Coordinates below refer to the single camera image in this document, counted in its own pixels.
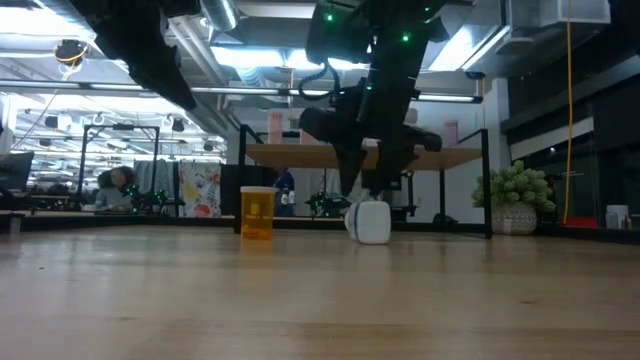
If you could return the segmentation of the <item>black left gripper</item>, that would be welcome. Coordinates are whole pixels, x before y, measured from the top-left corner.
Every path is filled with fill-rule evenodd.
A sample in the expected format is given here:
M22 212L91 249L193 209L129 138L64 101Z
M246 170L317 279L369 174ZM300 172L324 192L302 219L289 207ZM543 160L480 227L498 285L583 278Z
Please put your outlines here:
M108 58L124 61L136 83L191 111L197 103L175 65L175 49L164 40L166 29L162 19L109 21L97 28L96 43Z

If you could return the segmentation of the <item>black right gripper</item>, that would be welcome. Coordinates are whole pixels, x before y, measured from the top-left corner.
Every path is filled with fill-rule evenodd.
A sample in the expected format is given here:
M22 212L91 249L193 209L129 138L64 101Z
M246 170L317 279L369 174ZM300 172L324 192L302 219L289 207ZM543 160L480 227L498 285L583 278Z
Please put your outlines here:
M330 110L310 107L300 117L302 130L334 148L341 195L348 196L368 152L366 138L378 142L378 159L370 193L380 194L391 181L418 158L417 147L427 152L442 150L442 138L405 123L409 105L418 92L408 76L371 74L352 87L334 93Z

